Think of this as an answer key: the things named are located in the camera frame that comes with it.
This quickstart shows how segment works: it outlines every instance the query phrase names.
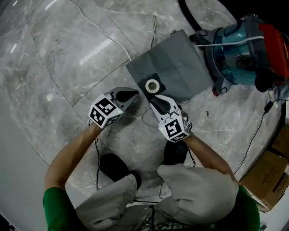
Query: black shoe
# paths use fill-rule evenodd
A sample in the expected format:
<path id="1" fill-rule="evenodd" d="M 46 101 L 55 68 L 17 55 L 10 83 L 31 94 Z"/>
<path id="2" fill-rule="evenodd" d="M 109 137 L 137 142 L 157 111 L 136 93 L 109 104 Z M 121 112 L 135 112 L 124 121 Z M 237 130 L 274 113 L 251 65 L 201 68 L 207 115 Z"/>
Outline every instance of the black shoe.
<path id="1" fill-rule="evenodd" d="M 107 154 L 102 156 L 100 158 L 99 169 L 113 182 L 117 182 L 129 174 L 133 174 L 137 182 L 137 188 L 140 187 L 141 180 L 138 173 L 136 171 L 129 171 L 126 164 L 117 155 Z"/>
<path id="2" fill-rule="evenodd" d="M 167 141 L 166 147 L 164 148 L 163 157 L 164 165 L 176 165 L 183 164 L 186 160 L 186 154 L 188 152 L 188 147 L 186 143 L 182 140 L 173 143 Z"/>

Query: gray pants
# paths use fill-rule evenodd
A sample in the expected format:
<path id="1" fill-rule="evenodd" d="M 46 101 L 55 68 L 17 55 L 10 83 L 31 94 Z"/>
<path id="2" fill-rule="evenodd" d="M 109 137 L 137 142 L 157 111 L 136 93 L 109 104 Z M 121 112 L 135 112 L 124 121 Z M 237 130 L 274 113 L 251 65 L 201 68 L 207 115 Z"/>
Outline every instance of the gray pants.
<path id="1" fill-rule="evenodd" d="M 206 168 L 186 168 L 183 164 L 161 165 L 158 174 L 172 195 L 154 205 L 155 225 L 173 221 L 187 225 L 211 224 L 227 216 L 235 205 L 238 184 L 228 174 Z M 93 231 L 144 229 L 146 219 L 152 216 L 149 205 L 126 207 L 133 202 L 136 192 L 135 177 L 128 175 L 98 190 L 77 207 L 77 215 Z"/>

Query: hose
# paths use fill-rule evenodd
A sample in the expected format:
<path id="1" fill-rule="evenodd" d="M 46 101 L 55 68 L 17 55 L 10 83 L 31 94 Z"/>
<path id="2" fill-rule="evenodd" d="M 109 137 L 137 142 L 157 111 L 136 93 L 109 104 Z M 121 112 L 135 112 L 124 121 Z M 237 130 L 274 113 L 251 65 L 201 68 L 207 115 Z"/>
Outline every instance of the hose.
<path id="1" fill-rule="evenodd" d="M 182 10 L 182 13 L 186 17 L 186 19 L 189 22 L 189 24 L 191 25 L 191 27 L 193 27 L 193 29 L 195 31 L 202 30 L 202 27 L 200 27 L 200 25 L 197 23 L 197 21 L 195 20 L 195 18 L 191 14 L 188 6 L 186 5 L 186 1 L 185 0 L 178 0 L 178 1 L 179 1 L 180 8 Z"/>

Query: cardboard box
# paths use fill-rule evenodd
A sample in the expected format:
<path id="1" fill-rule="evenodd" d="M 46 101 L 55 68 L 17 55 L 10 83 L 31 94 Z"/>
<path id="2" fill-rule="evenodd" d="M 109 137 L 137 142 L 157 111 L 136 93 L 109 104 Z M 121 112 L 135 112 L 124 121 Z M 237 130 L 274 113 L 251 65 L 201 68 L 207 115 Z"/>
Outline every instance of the cardboard box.
<path id="1" fill-rule="evenodd" d="M 289 159 L 289 125 L 284 125 L 281 128 L 272 148 Z"/>
<path id="2" fill-rule="evenodd" d="M 269 211 L 277 204 L 289 185 L 289 175 L 285 173 L 287 164 L 286 158 L 265 151 L 240 183 Z"/>

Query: green sleeve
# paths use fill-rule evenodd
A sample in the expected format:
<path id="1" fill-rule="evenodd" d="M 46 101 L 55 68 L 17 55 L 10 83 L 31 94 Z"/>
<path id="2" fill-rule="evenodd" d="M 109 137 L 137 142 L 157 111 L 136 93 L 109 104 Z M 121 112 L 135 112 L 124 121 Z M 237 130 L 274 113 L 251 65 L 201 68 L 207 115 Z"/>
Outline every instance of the green sleeve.
<path id="1" fill-rule="evenodd" d="M 86 230 L 64 190 L 47 189 L 43 197 L 43 206 L 48 231 Z"/>
<path id="2" fill-rule="evenodd" d="M 243 186 L 239 186 L 235 206 L 222 223 L 229 230 L 238 228 L 238 230 L 259 231 L 260 214 L 257 204 Z"/>

